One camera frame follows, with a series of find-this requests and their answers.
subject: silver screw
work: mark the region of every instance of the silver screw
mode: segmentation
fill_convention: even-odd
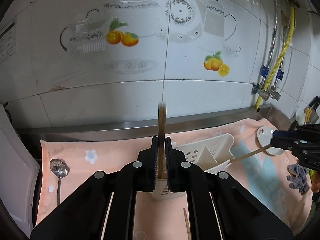
[[[94,174],[94,177],[96,179],[101,179],[104,177],[104,172],[103,171],[97,171],[95,174]]]
[[[180,165],[182,168],[189,168],[191,166],[191,163],[190,162],[182,162]]]
[[[227,179],[227,178],[229,178],[229,175],[228,175],[228,173],[223,171],[223,172],[219,173],[219,178],[220,179]]]
[[[132,163],[132,166],[135,168],[140,168],[142,166],[142,162],[134,162]]]

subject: yellow hose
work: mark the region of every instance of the yellow hose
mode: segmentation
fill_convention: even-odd
[[[278,71],[278,68],[279,68],[279,66],[281,64],[281,61],[284,58],[285,53],[287,52],[287,49],[289,47],[289,44],[290,44],[290,41],[291,41],[292,35],[293,35],[294,19],[295,19],[294,18],[294,7],[291,7],[291,9],[290,9],[290,29],[289,29],[289,32],[287,34],[287,39],[286,39],[286,41],[284,43],[284,46],[282,47],[280,56],[278,57],[278,59],[276,61],[276,64],[274,65],[270,75],[266,79],[266,82],[265,82],[264,88],[263,88],[264,91],[267,91],[268,87],[270,86],[273,77],[275,76],[276,72]],[[258,109],[260,104],[261,104],[261,101],[262,101],[262,97],[259,96],[254,107]]]

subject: blue tag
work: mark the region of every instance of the blue tag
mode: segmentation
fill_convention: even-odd
[[[280,80],[282,80],[282,79],[283,79],[283,71],[278,70],[277,78],[278,78],[278,79],[280,79]]]
[[[268,72],[269,72],[269,68],[266,66],[263,66],[263,68],[261,70],[261,76],[266,78],[268,76]]]

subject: metal skimmer ladle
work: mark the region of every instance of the metal skimmer ladle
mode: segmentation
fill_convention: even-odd
[[[59,159],[52,159],[50,161],[50,170],[54,175],[56,175],[58,180],[58,190],[57,190],[57,206],[60,205],[60,188],[61,188],[61,179],[68,175],[69,167],[66,163]]]

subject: gray rag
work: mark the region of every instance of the gray rag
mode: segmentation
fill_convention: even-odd
[[[307,175],[310,169],[300,166],[299,164],[292,164],[287,167],[290,175],[287,176],[287,180],[291,183],[290,188],[299,189],[301,195],[305,194],[309,189],[307,182]]]

